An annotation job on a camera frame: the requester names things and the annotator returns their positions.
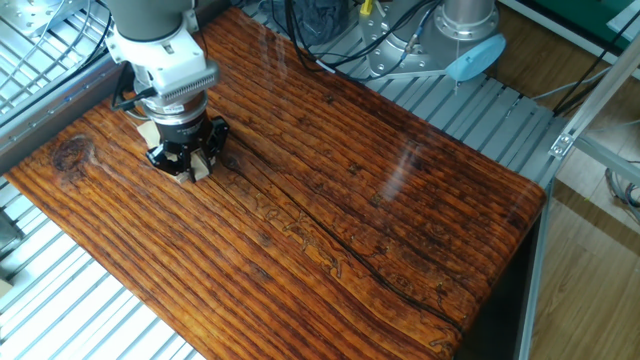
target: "black cable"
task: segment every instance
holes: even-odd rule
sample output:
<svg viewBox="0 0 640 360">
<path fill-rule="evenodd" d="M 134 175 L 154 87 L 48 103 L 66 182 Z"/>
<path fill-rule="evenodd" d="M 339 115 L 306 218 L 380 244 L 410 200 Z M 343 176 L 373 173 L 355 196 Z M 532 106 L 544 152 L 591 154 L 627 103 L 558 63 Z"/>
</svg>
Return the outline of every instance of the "black cable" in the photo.
<svg viewBox="0 0 640 360">
<path fill-rule="evenodd" d="M 272 18 L 274 19 L 274 21 L 276 22 L 276 24 L 278 26 L 280 26 L 280 28 L 283 29 L 283 31 L 285 31 L 285 34 L 287 36 L 289 36 L 290 39 L 292 39 L 292 35 L 293 38 L 297 38 L 296 34 L 292 34 L 294 31 L 293 29 L 290 29 L 289 27 L 284 27 L 282 26 L 282 24 L 280 24 L 277 19 L 275 18 L 275 14 L 273 11 L 273 0 L 272 1 L 272 6 L 271 6 L 271 10 L 272 10 Z M 376 39 L 375 41 L 373 41 L 372 43 L 370 43 L 369 45 L 365 46 L 363 49 L 359 50 L 358 52 L 356 52 L 353 55 L 338 55 L 340 57 L 343 57 L 342 60 L 337 61 L 337 62 L 333 62 L 333 63 L 329 63 L 329 62 L 323 62 L 325 65 L 331 67 L 331 68 L 335 68 L 337 66 L 340 66 L 342 64 L 354 61 L 354 60 L 358 60 L 366 55 L 368 55 L 369 53 L 373 52 L 380 44 L 382 44 L 383 41 L 385 41 L 385 39 L 393 32 L 401 29 L 402 27 L 406 26 L 410 20 L 413 18 L 413 16 L 415 16 L 416 12 L 428 5 L 429 3 L 433 3 L 435 2 L 435 0 L 423 0 L 419 3 L 417 3 L 416 5 L 414 5 L 412 8 L 410 8 L 407 12 L 405 12 L 401 18 L 389 29 L 388 32 L 386 32 L 385 34 L 383 34 L 382 36 L 380 36 L 378 39 Z M 295 10 L 294 10 L 294 4 L 293 4 L 293 0 L 285 0 L 285 17 L 287 19 L 291 19 L 291 23 L 293 23 L 295 25 L 295 28 L 297 28 L 297 33 L 300 34 L 300 43 L 302 43 L 304 49 L 307 51 L 307 54 L 310 54 L 310 56 L 306 56 L 307 59 L 309 61 L 312 62 L 316 62 L 317 56 L 313 55 L 313 52 L 309 49 L 309 46 L 307 46 L 307 44 L 304 41 L 304 38 L 301 35 L 301 32 L 299 30 L 300 26 L 299 24 L 297 24 L 297 17 L 295 16 Z"/>
<path fill-rule="evenodd" d="M 111 22 L 112 21 L 113 21 L 113 19 L 111 17 L 111 12 L 109 12 L 109 19 L 107 20 L 107 24 L 104 26 L 104 32 L 100 36 L 100 39 L 98 40 L 98 43 L 96 44 L 96 47 L 93 48 L 93 51 L 91 51 L 89 56 L 87 56 L 87 60 L 84 63 L 82 63 L 82 65 L 80 65 L 80 67 L 78 67 L 78 69 L 76 71 L 74 71 L 73 75 L 76 75 L 82 69 L 86 68 L 87 66 L 89 66 L 90 63 L 93 62 L 93 57 L 98 53 L 98 50 L 100 50 L 100 48 L 102 47 L 102 44 L 104 44 L 104 41 L 107 38 L 107 34 L 109 33 L 109 28 L 111 27 Z"/>
<path fill-rule="evenodd" d="M 591 72 L 596 68 L 596 66 L 600 63 L 600 61 L 602 61 L 602 59 L 604 58 L 604 56 L 608 53 L 611 52 L 611 50 L 613 49 L 613 47 L 615 46 L 616 41 L 618 41 L 618 39 L 620 39 L 620 37 L 622 36 L 622 34 L 624 34 L 624 32 L 629 28 L 629 26 L 631 26 L 631 24 L 633 24 L 633 22 L 640 17 L 640 10 L 638 10 L 635 15 L 633 15 L 633 17 L 631 17 L 631 19 L 622 27 L 622 29 L 620 29 L 620 31 L 618 31 L 618 33 L 616 34 L 616 36 L 613 37 L 613 39 L 611 41 L 609 41 L 609 43 L 607 44 L 607 46 L 604 48 L 604 50 L 602 50 L 602 53 L 600 54 L 600 56 L 598 56 L 598 58 L 593 62 L 593 64 L 591 64 L 591 67 L 589 67 L 589 69 L 587 70 L 587 72 L 585 72 L 582 77 L 580 78 L 580 80 L 578 80 L 578 82 L 573 85 L 573 87 L 571 88 L 571 90 L 569 90 L 568 93 L 566 93 L 562 99 L 558 102 L 558 104 L 553 108 L 553 114 L 554 116 L 560 116 L 561 112 L 559 111 L 561 107 L 564 107 L 564 103 L 565 101 L 569 98 L 569 96 L 571 96 L 571 94 L 573 94 L 576 89 L 582 84 L 582 82 L 587 78 L 587 76 L 589 76 L 589 74 L 591 74 Z M 595 88 L 595 85 L 591 84 L 589 86 L 590 89 Z M 576 102 L 580 101 L 580 99 L 582 99 L 583 97 L 585 97 L 591 90 L 587 91 L 587 92 L 581 92 L 580 94 L 574 96 L 572 99 L 570 99 L 569 101 L 571 101 L 571 105 L 575 104 Z"/>
<path fill-rule="evenodd" d="M 580 91 L 578 93 L 578 95 L 572 97 L 571 99 L 569 99 L 567 102 L 565 102 L 564 104 L 562 104 L 562 106 L 560 106 L 560 108 L 554 113 L 554 116 L 563 116 L 565 114 L 569 114 L 571 113 L 571 111 L 573 111 L 575 108 L 577 108 L 578 106 L 582 105 L 582 103 L 584 102 L 585 97 L 593 90 L 596 88 L 596 86 L 598 86 L 598 84 L 600 83 L 600 79 L 592 82 L 591 84 L 589 84 L 589 86 L 587 86 L 586 88 L 584 88 L 582 91 Z"/>
<path fill-rule="evenodd" d="M 368 55 L 369 53 L 371 53 L 374 49 L 376 49 L 381 43 L 382 41 L 384 41 L 386 39 L 386 37 L 391 34 L 392 32 L 402 28 L 402 26 L 405 26 L 407 23 L 409 23 L 409 21 L 413 18 L 413 16 L 415 16 L 415 14 L 417 13 L 417 11 L 424 7 L 429 5 L 429 3 L 433 3 L 434 0 L 425 0 L 425 1 L 421 1 L 420 3 L 414 5 L 411 9 L 409 9 L 407 12 L 405 12 L 405 14 L 402 15 L 402 17 L 389 29 L 389 31 L 387 33 L 385 33 L 383 36 L 381 36 L 380 38 L 376 39 L 374 42 L 372 42 L 371 44 L 369 44 L 368 46 L 366 46 L 365 48 L 361 49 L 360 51 L 358 51 L 356 54 L 354 55 L 340 55 L 340 54 L 333 54 L 333 53 L 325 53 L 325 54 L 331 54 L 331 55 L 336 55 L 336 56 L 340 56 L 343 57 L 344 59 L 338 62 L 334 62 L 334 63 L 326 63 L 323 62 L 321 60 L 319 60 L 317 58 L 317 55 L 314 54 L 311 49 L 309 48 L 309 46 L 306 44 L 306 42 L 304 41 L 304 38 L 302 36 L 302 33 L 300 31 L 300 24 L 298 23 L 297 20 L 297 16 L 295 14 L 295 9 L 294 9 L 294 3 L 293 0 L 285 0 L 285 19 L 286 19 L 286 34 L 289 36 L 289 38 L 291 39 L 293 46 L 294 46 L 294 50 L 296 51 L 296 54 L 298 56 L 298 59 L 300 60 L 300 62 L 302 63 L 302 65 L 307 69 L 307 70 L 311 70 L 314 72 L 320 72 L 320 71 L 331 71 L 335 74 L 337 74 L 340 77 L 343 77 L 345 79 L 351 80 L 351 81 L 357 81 L 357 82 L 367 82 L 367 81 L 371 81 L 371 80 L 376 80 L 376 79 L 380 79 L 384 76 L 389 75 L 390 73 L 392 73 L 393 71 L 395 71 L 400 64 L 402 63 L 402 61 L 404 60 L 406 55 L 403 55 L 400 60 L 393 66 L 391 67 L 391 69 L 387 70 L 385 73 L 377 75 L 377 76 L 369 76 L 367 78 L 354 78 L 349 76 L 348 74 L 342 73 L 341 71 L 339 71 L 337 69 L 337 66 L 340 66 L 344 63 L 347 62 L 351 62 L 354 61 L 356 59 L 362 58 L 366 55 Z M 278 26 L 280 26 L 281 28 L 284 29 L 284 27 L 275 19 L 275 13 L 274 13 L 274 7 L 273 7 L 273 0 L 271 3 L 271 11 L 272 11 L 272 17 L 274 19 L 274 21 L 276 22 L 276 24 Z M 306 54 L 303 53 L 301 51 L 301 49 L 298 46 L 298 41 L 297 41 L 297 35 L 300 35 L 300 43 L 302 44 L 303 48 L 306 51 Z M 321 67 L 321 69 L 311 69 L 307 64 L 306 61 L 312 62 L 318 66 Z"/>
</svg>

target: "glossy varnished surface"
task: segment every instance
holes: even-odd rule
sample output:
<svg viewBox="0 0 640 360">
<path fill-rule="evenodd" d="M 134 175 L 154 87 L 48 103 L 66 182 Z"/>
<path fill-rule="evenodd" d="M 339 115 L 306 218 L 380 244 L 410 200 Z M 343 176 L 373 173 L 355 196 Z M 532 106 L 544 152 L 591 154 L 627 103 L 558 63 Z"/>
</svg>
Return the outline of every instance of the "glossy varnished surface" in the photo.
<svg viewBox="0 0 640 360">
<path fill-rule="evenodd" d="M 238 10 L 205 35 L 209 179 L 155 171 L 106 103 L 7 178 L 207 357 L 450 358 L 543 190 Z"/>
</svg>

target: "metal cylinder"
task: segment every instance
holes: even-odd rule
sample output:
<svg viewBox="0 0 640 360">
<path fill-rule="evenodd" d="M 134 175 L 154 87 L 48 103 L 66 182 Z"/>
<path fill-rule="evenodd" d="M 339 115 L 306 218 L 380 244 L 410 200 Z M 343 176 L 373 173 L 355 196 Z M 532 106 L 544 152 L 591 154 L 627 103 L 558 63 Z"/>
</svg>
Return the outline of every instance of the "metal cylinder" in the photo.
<svg viewBox="0 0 640 360">
<path fill-rule="evenodd" d="M 491 15 L 495 0 L 445 0 L 444 15 L 457 24 L 476 24 Z"/>
<path fill-rule="evenodd" d="M 118 32 L 132 41 L 155 41 L 178 30 L 192 0 L 105 0 Z"/>
</svg>

